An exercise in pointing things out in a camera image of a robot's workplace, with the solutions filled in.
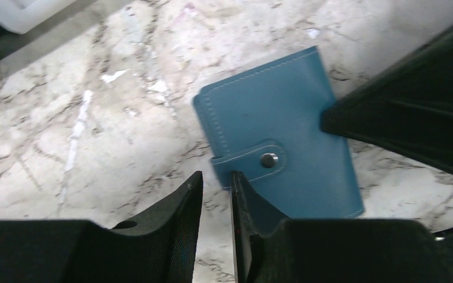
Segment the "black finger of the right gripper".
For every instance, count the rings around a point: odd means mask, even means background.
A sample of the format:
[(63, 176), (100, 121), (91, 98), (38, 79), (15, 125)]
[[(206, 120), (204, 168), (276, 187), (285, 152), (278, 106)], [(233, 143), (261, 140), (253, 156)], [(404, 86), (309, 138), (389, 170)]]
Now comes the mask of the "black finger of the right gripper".
[(338, 100), (320, 127), (453, 174), (453, 25)]

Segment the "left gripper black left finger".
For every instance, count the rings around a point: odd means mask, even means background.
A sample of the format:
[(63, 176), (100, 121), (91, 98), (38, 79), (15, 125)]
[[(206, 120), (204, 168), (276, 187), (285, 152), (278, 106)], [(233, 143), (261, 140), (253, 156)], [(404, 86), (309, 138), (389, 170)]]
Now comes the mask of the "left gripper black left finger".
[(0, 221), (0, 282), (191, 282), (203, 176), (111, 229), (88, 220)]

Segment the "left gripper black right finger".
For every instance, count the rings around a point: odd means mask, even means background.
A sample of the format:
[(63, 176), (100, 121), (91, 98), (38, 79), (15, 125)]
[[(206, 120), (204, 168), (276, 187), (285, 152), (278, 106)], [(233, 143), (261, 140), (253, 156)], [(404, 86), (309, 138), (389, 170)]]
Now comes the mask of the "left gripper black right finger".
[(453, 282), (453, 228), (407, 219), (291, 219), (232, 172), (237, 282)]

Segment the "blue leather card holder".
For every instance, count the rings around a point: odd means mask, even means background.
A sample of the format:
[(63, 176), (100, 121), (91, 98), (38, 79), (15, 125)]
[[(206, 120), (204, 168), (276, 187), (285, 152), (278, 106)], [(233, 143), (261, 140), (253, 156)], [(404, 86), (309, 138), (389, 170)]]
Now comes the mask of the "blue leather card holder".
[(240, 171), (291, 218), (361, 215), (347, 140), (320, 130), (335, 100), (317, 47), (204, 86), (193, 107), (220, 184)]

